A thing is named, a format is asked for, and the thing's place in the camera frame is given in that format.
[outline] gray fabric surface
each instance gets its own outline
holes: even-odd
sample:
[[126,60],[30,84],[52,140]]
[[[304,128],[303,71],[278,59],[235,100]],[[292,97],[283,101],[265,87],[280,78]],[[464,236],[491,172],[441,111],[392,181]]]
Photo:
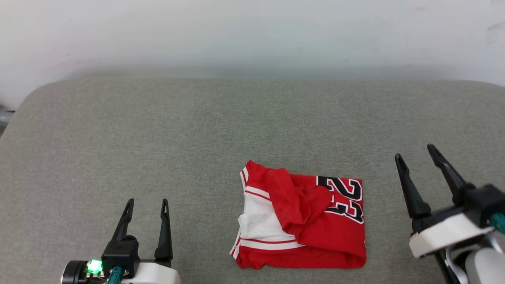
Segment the gray fabric surface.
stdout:
[[[150,258],[168,198],[183,283],[442,283],[416,260],[394,154],[432,208],[450,204],[434,143],[477,185],[505,188],[505,88],[466,81],[119,79],[49,84],[0,139],[0,282],[58,283],[100,257],[128,198]],[[368,262],[357,270],[238,268],[229,256],[252,159],[364,180]]]

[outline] white trim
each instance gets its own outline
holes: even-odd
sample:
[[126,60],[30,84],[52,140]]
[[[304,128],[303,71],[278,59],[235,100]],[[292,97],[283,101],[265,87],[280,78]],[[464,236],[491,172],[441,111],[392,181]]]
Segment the white trim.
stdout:
[[264,238],[256,239],[256,240],[265,241],[265,242],[285,242],[285,241],[296,241],[296,238],[294,237],[294,235],[288,234],[287,236],[283,236],[283,235],[266,236]]
[[297,242],[281,243],[281,244],[265,244],[265,243],[258,243],[258,242],[249,241],[249,240],[241,240],[240,245],[244,246],[244,247],[266,250],[266,251],[289,250],[289,249],[296,249],[296,248],[304,247],[304,245],[300,245]]
[[247,167],[244,168],[245,181],[249,180],[249,172],[247,171]]
[[245,190],[248,192],[252,192],[252,193],[255,193],[255,194],[261,195],[265,198],[270,199],[270,194],[264,190],[259,189],[259,188],[252,187],[252,186],[246,186]]
[[240,238],[240,233],[242,231],[239,229],[238,230],[238,234],[237,234],[237,238],[235,239],[235,242],[233,243],[233,247],[231,248],[231,251],[230,251],[230,255],[234,258],[234,259],[237,259],[237,256],[238,256],[238,248],[240,248],[240,242],[238,241],[238,239]]
[[242,189],[245,191],[245,180],[243,172],[240,172],[240,180],[242,180]]

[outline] jersey sleeve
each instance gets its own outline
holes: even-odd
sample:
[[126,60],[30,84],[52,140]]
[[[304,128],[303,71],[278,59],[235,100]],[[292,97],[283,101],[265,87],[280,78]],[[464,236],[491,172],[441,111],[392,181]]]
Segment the jersey sleeve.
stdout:
[[322,186],[295,186],[286,169],[271,169],[265,173],[265,184],[282,229],[299,234],[319,218],[330,205],[332,194]]

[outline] red jersey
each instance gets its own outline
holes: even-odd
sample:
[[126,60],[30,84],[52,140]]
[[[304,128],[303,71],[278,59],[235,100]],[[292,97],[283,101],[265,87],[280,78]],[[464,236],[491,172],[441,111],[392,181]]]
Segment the red jersey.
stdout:
[[249,161],[230,254],[241,268],[359,268],[366,262],[359,179],[290,175]]

